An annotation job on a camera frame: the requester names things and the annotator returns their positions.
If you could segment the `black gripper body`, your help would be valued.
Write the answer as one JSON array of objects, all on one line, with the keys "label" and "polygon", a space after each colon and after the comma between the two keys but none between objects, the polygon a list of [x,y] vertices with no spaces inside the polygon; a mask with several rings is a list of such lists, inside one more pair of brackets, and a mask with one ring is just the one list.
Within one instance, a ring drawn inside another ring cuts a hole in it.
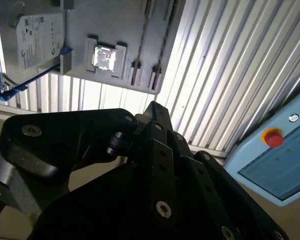
[{"label": "black gripper body", "polygon": [[53,202],[33,240],[207,240],[187,220],[172,161],[124,164]]}]

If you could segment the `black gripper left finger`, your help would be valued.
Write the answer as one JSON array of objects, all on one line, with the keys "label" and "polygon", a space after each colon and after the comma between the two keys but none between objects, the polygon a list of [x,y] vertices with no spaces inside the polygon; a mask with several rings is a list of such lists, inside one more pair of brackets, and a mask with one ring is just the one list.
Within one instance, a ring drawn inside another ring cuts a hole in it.
[{"label": "black gripper left finger", "polygon": [[174,162],[168,130],[151,119],[151,107],[142,118],[147,123],[122,108],[8,118],[0,134],[0,204],[38,221],[52,203],[122,165]]}]

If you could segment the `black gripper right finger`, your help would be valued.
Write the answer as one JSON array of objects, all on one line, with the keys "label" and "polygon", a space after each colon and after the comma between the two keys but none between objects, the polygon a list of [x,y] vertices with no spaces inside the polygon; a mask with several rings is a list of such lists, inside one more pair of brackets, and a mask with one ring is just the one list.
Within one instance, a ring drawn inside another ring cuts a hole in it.
[{"label": "black gripper right finger", "polygon": [[185,216],[207,240],[287,240],[285,231],[206,151],[193,154],[185,138],[173,131],[167,108],[151,102],[151,119],[167,129],[174,172],[187,197]]}]

